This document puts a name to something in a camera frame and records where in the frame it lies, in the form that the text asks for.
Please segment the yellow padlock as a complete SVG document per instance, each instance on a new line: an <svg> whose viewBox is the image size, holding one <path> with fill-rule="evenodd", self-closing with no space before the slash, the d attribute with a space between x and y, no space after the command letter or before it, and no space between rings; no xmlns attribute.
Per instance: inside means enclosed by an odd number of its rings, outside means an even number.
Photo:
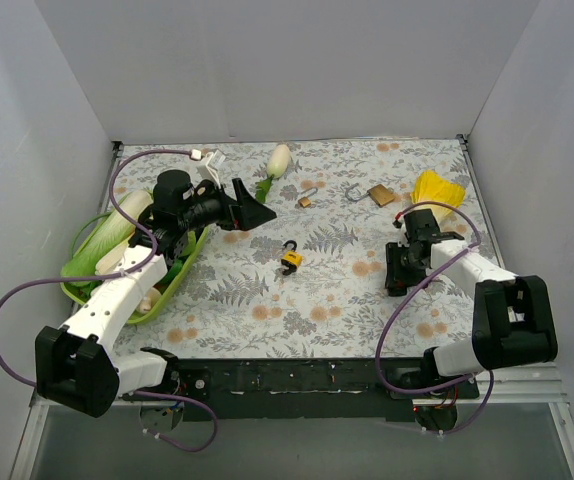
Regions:
<svg viewBox="0 0 574 480"><path fill-rule="evenodd" d="M282 250L283 255L280 259L282 266L281 275L287 277L299 269L303 258L302 255L297 252L297 242L295 240L287 240L282 245Z"/></svg>

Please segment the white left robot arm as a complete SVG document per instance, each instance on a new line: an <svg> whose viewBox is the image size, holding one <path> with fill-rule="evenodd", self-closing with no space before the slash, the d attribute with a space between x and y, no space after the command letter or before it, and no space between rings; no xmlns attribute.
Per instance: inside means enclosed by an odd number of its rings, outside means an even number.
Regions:
<svg viewBox="0 0 574 480"><path fill-rule="evenodd" d="M59 328L45 327L35 340L36 389L50 400L98 418L124 394L147 392L172 398L182 384L175 355L156 348L116 356L113 346L146 294L167 274L188 244L211 224L249 231L276 218L241 179L235 195L210 180L193 185L182 170L161 173L143 224L119 260L117 278L95 294Z"/></svg>

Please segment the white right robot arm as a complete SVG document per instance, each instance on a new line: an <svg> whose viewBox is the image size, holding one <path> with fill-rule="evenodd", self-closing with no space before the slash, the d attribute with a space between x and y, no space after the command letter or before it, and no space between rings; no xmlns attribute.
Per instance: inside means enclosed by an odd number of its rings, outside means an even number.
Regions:
<svg viewBox="0 0 574 480"><path fill-rule="evenodd" d="M554 361L558 341L545 281L488 261L476 251L479 239L467 242L442 230L432 205L423 201L396 215L394 225L404 240L386 246L385 288L400 298L393 312L399 316L434 278L447 276L473 301L471 335L426 350L407 385L391 383L382 367L376 369L379 381L398 394L438 398L483 371Z"/></svg>

